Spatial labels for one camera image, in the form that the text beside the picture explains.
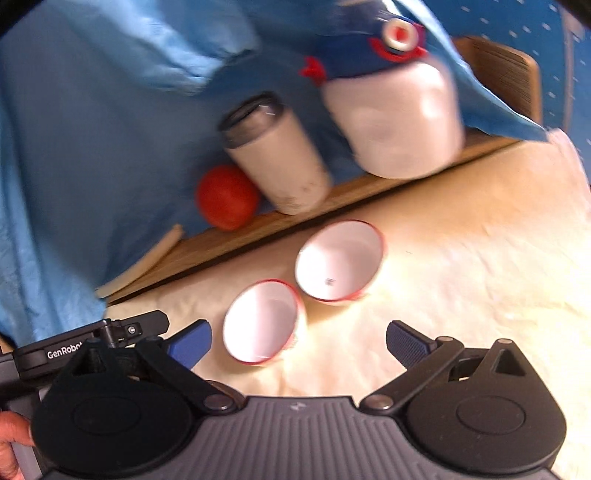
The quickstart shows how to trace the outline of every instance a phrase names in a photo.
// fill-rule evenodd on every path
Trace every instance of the cup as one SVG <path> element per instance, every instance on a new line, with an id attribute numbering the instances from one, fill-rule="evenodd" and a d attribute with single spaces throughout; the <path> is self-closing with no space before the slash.
<path id="1" fill-rule="evenodd" d="M 226 350 L 245 365 L 265 365 L 301 339 L 306 328 L 304 303 L 294 287 L 261 280 L 232 302 L 224 319 Z"/>
<path id="2" fill-rule="evenodd" d="M 365 297 L 385 253 L 384 236 L 370 223 L 335 222 L 304 244 L 295 262 L 295 279 L 313 299 L 343 305 Z"/>

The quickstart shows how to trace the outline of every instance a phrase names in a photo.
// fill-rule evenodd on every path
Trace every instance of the canister lid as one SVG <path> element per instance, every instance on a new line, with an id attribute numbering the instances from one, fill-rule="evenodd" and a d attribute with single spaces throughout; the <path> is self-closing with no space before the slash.
<path id="1" fill-rule="evenodd" d="M 224 136 L 226 148 L 238 148 L 273 127 L 284 111 L 285 106 L 276 94 L 263 92 L 227 114 L 217 129 Z"/>

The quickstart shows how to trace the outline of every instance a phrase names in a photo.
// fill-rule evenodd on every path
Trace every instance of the red cup rim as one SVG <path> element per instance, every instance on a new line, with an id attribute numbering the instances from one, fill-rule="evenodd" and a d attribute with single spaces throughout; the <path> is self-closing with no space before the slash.
<path id="1" fill-rule="evenodd" d="M 224 328 L 225 328 L 225 324 L 226 324 L 226 316 L 224 317 L 224 325 L 222 326 L 222 340 L 223 340 L 223 344 L 224 347 L 226 348 L 226 351 L 230 354 L 230 356 L 236 360 L 237 362 L 240 362 L 242 365 L 262 365 L 262 364 L 266 364 L 268 362 L 270 362 L 271 360 L 273 360 L 277 355 L 279 355 L 287 345 L 289 345 L 289 343 L 291 342 L 292 338 L 294 337 L 295 331 L 296 331 L 296 327 L 297 327 L 297 322 L 298 322 L 298 318 L 301 315 L 301 312 L 304 310 L 304 302 L 302 301 L 300 295 L 298 294 L 296 288 L 291 285 L 290 283 L 287 283 L 284 280 L 280 280 L 279 278 L 265 278 L 263 280 L 259 280 L 254 282 L 253 284 L 247 286 L 244 290 L 242 290 L 238 296 L 236 296 L 236 298 L 232 301 L 232 303 L 230 304 L 230 307 L 228 307 L 228 311 L 230 310 L 230 308 L 232 307 L 232 305 L 234 305 L 234 303 L 244 294 L 246 293 L 248 290 L 250 290 L 251 288 L 256 287 L 257 285 L 260 285 L 262 283 L 271 283 L 271 282 L 275 282 L 275 283 L 280 283 L 284 286 L 286 286 L 288 288 L 288 290 L 290 291 L 291 295 L 293 296 L 294 300 L 295 300 L 295 322 L 294 322 L 294 328 L 291 332 L 291 335 L 288 337 L 287 341 L 285 341 L 285 343 L 283 345 L 281 345 L 281 347 L 274 352 L 269 358 L 266 358 L 265 360 L 261 360 L 260 362 L 246 362 L 244 360 L 240 360 L 239 358 L 235 357 L 232 352 L 230 351 L 230 349 L 228 348 L 228 345 L 226 344 L 226 336 L 224 334 Z"/>
<path id="2" fill-rule="evenodd" d="M 376 277 L 376 275 L 379 272 L 379 269 L 382 266 L 382 263 L 384 262 L 384 258 L 386 256 L 386 250 L 388 248 L 388 244 L 386 242 L 386 237 L 384 236 L 384 234 L 382 233 L 382 231 L 377 228 L 373 223 L 369 223 L 366 222 L 365 220 L 358 220 L 358 219 L 348 219 L 348 220 L 339 220 L 337 222 L 333 222 L 330 223 L 328 225 L 326 225 L 325 227 L 323 227 L 320 231 L 316 232 L 314 235 L 312 235 L 307 241 L 306 243 L 300 248 L 299 253 L 297 254 L 297 260 L 296 260 L 296 265 L 297 265 L 297 261 L 300 258 L 300 255 L 302 253 L 302 251 L 304 250 L 304 248 L 310 244 L 316 237 L 318 237 L 325 229 L 338 225 L 340 223 L 352 223 L 352 222 L 357 222 L 357 223 L 364 223 L 365 225 L 367 225 L 368 227 L 370 227 L 372 230 L 374 230 L 375 233 L 377 233 L 378 238 L 379 238 L 379 243 L 380 243 L 380 247 L 381 247 L 381 261 L 378 264 L 378 267 L 376 268 L 373 276 L 360 288 L 358 288 L 356 291 L 349 293 L 348 295 L 345 295 L 344 297 L 338 298 L 338 299 L 334 299 L 334 300 L 325 300 L 325 299 L 320 299 L 318 297 L 315 297 L 314 295 L 311 295 L 310 293 L 306 292 L 302 286 L 300 285 L 300 288 L 305 292 L 306 295 L 308 295 L 311 299 L 316 300 L 316 301 L 320 301 L 322 303 L 340 303 L 342 301 L 349 301 L 349 300 L 354 300 L 357 297 L 359 297 L 363 291 L 367 288 L 367 286 L 374 280 L 374 278 Z"/>

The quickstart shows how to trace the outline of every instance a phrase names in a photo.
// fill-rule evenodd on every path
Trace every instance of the penguin-shaped container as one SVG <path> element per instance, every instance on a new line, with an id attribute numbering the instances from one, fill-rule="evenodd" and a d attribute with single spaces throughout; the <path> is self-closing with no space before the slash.
<path id="1" fill-rule="evenodd" d="M 386 179 L 449 166 L 464 128 L 453 77 L 424 48 L 423 26 L 388 0 L 344 0 L 329 21 L 301 74 L 321 88 L 359 166 Z"/>

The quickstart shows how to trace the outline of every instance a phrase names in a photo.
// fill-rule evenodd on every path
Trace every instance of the blue polka dot fabric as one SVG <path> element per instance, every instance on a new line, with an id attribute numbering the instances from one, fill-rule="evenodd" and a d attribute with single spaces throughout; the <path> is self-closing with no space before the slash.
<path id="1" fill-rule="evenodd" d="M 591 38 L 557 2 L 424 0 L 452 37 L 479 35 L 540 66 L 544 126 L 566 131 L 591 177 Z"/>

